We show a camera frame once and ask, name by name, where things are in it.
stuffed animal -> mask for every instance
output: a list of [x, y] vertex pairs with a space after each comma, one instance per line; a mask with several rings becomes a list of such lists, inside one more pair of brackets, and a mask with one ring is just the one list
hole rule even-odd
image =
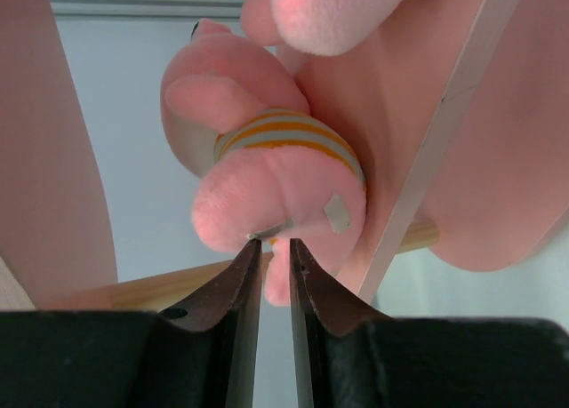
[[265, 48], [200, 20], [161, 88], [172, 151], [202, 178], [192, 208], [200, 239], [237, 252], [272, 244], [265, 294], [289, 302], [289, 240], [300, 237], [335, 273], [365, 221], [365, 178], [335, 131], [309, 115], [290, 73]]
[[402, 1], [245, 0], [241, 23], [260, 45], [339, 55], [366, 39]]

plush toy head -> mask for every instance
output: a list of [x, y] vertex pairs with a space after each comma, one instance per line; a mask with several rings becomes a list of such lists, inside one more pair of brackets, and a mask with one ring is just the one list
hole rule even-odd
[[[203, 174], [192, 220], [207, 246], [237, 252], [248, 237], [270, 241], [265, 293], [276, 305], [289, 301], [290, 238], [302, 238], [326, 270], [343, 266], [364, 225], [364, 176], [270, 52], [201, 20], [161, 93], [174, 153]], [[188, 146], [201, 146], [201, 157]]]
[[362, 42], [402, 0], [246, 0], [244, 32], [261, 45], [286, 43], [318, 55]]

orange stripe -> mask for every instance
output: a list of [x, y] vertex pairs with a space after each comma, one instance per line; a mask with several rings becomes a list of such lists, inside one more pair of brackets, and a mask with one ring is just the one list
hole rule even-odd
[[[254, 124], [257, 121], [260, 121], [261, 119], [266, 119], [268, 117], [275, 117], [275, 116], [298, 116], [298, 117], [311, 117], [310, 115], [306, 115], [304, 113], [301, 112], [294, 112], [292, 110], [279, 110], [278, 112], [268, 112], [268, 113], [263, 113], [262, 115], [258, 115], [256, 117], [254, 117], [251, 121], [247, 122], [246, 125], [250, 125], [250, 124]], [[225, 134], [220, 134], [217, 136], [217, 139], [215, 139], [215, 144], [217, 144], [221, 137], [223, 137]]]
[[348, 167], [350, 171], [352, 171], [356, 176], [357, 172], [352, 168], [352, 165], [349, 162], [338, 155], [333, 150], [326, 148], [317, 143], [313, 143], [312, 141], [304, 141], [304, 140], [276, 140], [276, 141], [263, 141], [261, 143], [251, 144], [249, 146], [245, 146], [245, 148], [281, 148], [282, 146], [303, 146], [304, 148], [312, 148], [314, 150], [318, 150], [329, 157], [333, 157], [334, 159], [339, 160], [344, 165]]
[[356, 153], [349, 144], [342, 138], [334, 134], [333, 132], [324, 130], [322, 128], [317, 128], [310, 124], [305, 124], [303, 122], [267, 122], [266, 124], [262, 124], [258, 127], [252, 128], [247, 131], [243, 131], [234, 139], [230, 140], [220, 152], [220, 156], [225, 155], [228, 149], [230, 149], [235, 143], [238, 141], [250, 137], [254, 134], [259, 134], [262, 132], [269, 132], [269, 131], [304, 131], [304, 132], [311, 132], [313, 134], [318, 134], [323, 137], [326, 137], [328, 140], [335, 141], [337, 144], [344, 147], [353, 157], [357, 160]]

striped shirt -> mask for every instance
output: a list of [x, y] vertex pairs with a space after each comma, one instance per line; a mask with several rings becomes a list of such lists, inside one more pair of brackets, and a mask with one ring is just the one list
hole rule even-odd
[[218, 163], [240, 148], [303, 146], [332, 157], [348, 167], [365, 188], [365, 177], [356, 153], [335, 131], [315, 118], [283, 108], [270, 108], [245, 126], [220, 135], [213, 148]]

plush toy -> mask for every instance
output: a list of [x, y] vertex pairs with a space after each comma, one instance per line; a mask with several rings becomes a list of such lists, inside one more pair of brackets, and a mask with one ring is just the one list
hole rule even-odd
[[164, 131], [202, 178], [192, 221], [218, 252], [248, 238], [272, 244], [267, 299], [289, 301], [289, 240], [300, 237], [330, 273], [365, 221], [365, 179], [346, 141], [309, 115], [293, 78], [265, 48], [200, 20], [161, 89]]
[[374, 31], [403, 0], [245, 0], [244, 32], [260, 45], [339, 55]]

